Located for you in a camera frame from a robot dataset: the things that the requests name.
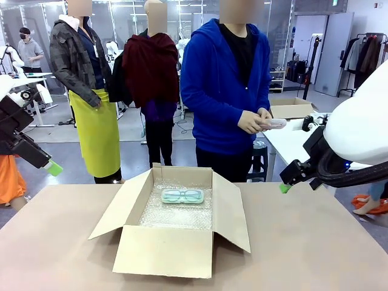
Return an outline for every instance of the blue hoodie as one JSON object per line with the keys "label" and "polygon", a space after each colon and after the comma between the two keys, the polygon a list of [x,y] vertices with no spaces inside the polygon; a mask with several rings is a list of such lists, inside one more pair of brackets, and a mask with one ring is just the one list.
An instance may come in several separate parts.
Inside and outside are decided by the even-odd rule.
{"label": "blue hoodie", "polygon": [[181,96],[194,112],[196,145],[208,152],[237,155],[249,149],[256,135],[238,127],[243,110],[269,110],[269,43],[249,24],[257,43],[248,87],[240,81],[234,54],[215,19],[193,32],[184,50]]}

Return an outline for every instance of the person's hand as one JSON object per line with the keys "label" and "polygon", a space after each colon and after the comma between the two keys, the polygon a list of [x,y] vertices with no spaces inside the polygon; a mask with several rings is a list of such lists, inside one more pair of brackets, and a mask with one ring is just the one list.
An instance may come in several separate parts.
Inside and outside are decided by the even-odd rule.
{"label": "person's hand", "polygon": [[261,117],[261,119],[263,120],[263,122],[265,121],[265,119],[272,119],[271,113],[269,113],[268,110],[265,109],[265,108],[260,108],[260,109],[257,111],[257,114],[259,114],[259,116]]}
{"label": "person's hand", "polygon": [[244,110],[238,121],[238,127],[250,135],[254,135],[263,131],[259,125],[260,123],[261,117],[258,114]]}

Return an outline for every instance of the white table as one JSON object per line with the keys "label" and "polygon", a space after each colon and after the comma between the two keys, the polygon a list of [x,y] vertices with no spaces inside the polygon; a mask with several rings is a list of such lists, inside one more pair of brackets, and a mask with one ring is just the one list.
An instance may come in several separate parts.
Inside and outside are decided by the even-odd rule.
{"label": "white table", "polygon": [[[287,126],[280,130],[269,130],[264,132],[264,137],[271,144],[269,151],[267,182],[272,182],[273,168],[275,166],[275,158],[278,155],[286,165],[298,159],[301,162],[307,161],[310,156],[303,148],[303,144],[308,140],[313,131],[304,132],[300,130],[303,119],[291,120]],[[370,165],[359,164],[354,162],[350,166],[350,170],[359,170],[370,167]],[[329,187],[332,193],[335,193],[335,188]]]}
{"label": "white table", "polygon": [[[52,74],[53,73],[26,73],[25,75],[27,78],[42,78],[42,77],[50,76]],[[48,90],[49,87],[47,86],[46,79],[43,80],[43,83],[44,83],[44,87],[46,87],[46,89]],[[50,110],[50,109],[57,107],[57,106],[58,106],[58,104],[53,105],[52,103],[50,103],[50,106],[47,106],[45,108],[45,110]]]}
{"label": "white table", "polygon": [[[21,78],[13,79],[13,88],[21,87],[33,83],[44,82],[45,78]],[[39,104],[34,100],[34,107],[36,112],[36,117],[38,118],[39,124],[30,124],[29,127],[54,127],[54,124],[44,124],[41,112],[39,111]]]}

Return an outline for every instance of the dark red jacket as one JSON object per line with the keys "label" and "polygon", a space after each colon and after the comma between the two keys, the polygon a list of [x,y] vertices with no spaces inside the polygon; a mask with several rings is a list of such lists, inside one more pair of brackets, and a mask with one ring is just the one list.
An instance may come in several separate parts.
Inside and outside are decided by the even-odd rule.
{"label": "dark red jacket", "polygon": [[133,35],[124,47],[125,84],[137,108],[151,100],[179,101],[178,50],[171,38]]}

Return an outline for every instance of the plaid shirt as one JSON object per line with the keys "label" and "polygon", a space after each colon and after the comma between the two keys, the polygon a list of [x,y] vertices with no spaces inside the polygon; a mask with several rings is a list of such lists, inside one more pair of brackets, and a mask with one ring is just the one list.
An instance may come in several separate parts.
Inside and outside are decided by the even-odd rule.
{"label": "plaid shirt", "polygon": [[[96,41],[102,75],[105,79],[105,89],[109,91],[112,72],[105,58],[100,38],[93,29],[90,31]],[[96,78],[88,53],[78,32],[65,21],[56,21],[51,32],[50,60],[54,76],[68,90],[79,95],[92,107],[99,104],[100,98],[92,91],[96,88]]]}

